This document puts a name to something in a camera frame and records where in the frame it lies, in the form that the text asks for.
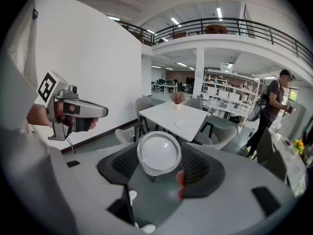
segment white chair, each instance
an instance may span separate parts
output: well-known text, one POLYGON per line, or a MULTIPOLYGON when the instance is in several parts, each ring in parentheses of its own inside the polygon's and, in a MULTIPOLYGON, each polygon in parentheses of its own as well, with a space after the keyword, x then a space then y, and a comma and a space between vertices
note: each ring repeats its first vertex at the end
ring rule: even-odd
POLYGON ((127 130, 116 129, 115 130, 115 136, 121 144, 133 143, 134 142, 134 136, 135 136, 135 128, 131 127, 127 130))
POLYGON ((202 144, 205 146, 215 148, 217 150, 221 150, 237 134, 237 130, 233 126, 226 127, 226 128, 220 128, 218 126, 213 127, 211 125, 212 133, 215 134, 219 140, 218 143, 212 144, 212 140, 210 139, 210 137, 202 132, 205 129, 205 127, 207 126, 207 124, 201 129, 200 132, 198 132, 196 134, 195 138, 193 139, 194 143, 202 144))

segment white table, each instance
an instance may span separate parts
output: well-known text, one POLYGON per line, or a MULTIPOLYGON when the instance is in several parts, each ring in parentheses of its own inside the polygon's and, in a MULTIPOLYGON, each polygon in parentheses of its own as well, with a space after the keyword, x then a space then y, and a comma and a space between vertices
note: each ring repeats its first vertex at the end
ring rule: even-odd
POLYGON ((183 104, 175 109, 173 102, 166 102, 140 111, 139 114, 182 139, 192 141, 205 120, 207 112, 183 104), (190 123, 189 128, 180 129, 176 125, 178 120, 190 123))
POLYGON ((295 196, 299 196, 304 193, 306 189, 305 177, 307 176, 306 167, 300 158, 298 153, 294 154, 292 152, 292 142, 291 147, 287 147, 283 140, 288 140, 278 133, 270 132, 272 135, 273 143, 276 149, 282 155, 287 168, 287 175, 290 182, 290 187, 295 196))

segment glass railing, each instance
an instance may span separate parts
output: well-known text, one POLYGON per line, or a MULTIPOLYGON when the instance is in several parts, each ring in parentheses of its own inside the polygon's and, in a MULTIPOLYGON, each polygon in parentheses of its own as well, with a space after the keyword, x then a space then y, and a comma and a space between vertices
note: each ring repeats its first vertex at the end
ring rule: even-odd
POLYGON ((167 27, 152 34, 130 23, 118 22, 143 44, 153 46, 172 39, 202 35, 230 34, 266 41, 281 46, 305 61, 313 69, 313 53, 302 43, 288 34, 271 26, 237 18, 202 18, 167 27))

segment bowl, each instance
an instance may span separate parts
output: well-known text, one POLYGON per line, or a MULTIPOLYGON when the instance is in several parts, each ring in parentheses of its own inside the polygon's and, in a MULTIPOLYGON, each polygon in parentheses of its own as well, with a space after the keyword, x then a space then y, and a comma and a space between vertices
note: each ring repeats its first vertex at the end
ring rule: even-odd
POLYGON ((178 141, 172 135, 154 131, 140 140, 137 156, 147 174, 158 176, 171 172, 179 165, 181 150, 178 141))

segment white plate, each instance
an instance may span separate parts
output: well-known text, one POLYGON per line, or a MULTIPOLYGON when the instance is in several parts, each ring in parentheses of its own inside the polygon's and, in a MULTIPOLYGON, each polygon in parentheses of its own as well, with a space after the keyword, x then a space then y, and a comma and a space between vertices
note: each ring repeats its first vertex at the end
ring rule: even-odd
POLYGON ((189 129, 190 127, 190 122, 187 122, 185 120, 178 120, 176 122, 176 126, 180 129, 189 129))

